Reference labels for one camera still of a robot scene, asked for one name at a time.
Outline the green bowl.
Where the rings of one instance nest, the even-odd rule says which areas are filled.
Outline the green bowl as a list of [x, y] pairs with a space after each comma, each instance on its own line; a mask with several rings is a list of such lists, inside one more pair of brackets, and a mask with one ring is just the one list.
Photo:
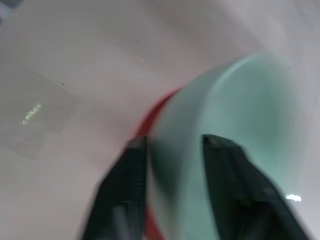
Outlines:
[[286, 198], [296, 203], [302, 134], [299, 105], [282, 68], [254, 54], [207, 71], [174, 93], [150, 131], [148, 213], [161, 240], [220, 240], [210, 203], [203, 135], [240, 145]]

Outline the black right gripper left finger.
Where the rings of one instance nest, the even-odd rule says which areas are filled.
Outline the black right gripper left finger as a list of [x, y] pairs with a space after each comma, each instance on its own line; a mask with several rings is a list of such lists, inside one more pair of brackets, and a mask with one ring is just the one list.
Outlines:
[[127, 142], [100, 182], [80, 240], [143, 240], [148, 138]]

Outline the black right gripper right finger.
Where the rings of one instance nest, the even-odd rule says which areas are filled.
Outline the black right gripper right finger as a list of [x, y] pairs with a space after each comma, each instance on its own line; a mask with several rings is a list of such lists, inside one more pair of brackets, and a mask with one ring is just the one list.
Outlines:
[[204, 134], [202, 152], [220, 240], [311, 240], [286, 198], [240, 145]]

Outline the clear plastic sheet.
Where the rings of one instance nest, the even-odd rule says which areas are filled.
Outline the clear plastic sheet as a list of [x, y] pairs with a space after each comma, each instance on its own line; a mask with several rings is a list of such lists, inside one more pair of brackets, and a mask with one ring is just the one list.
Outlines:
[[34, 159], [69, 120], [79, 99], [27, 70], [0, 67], [0, 155]]

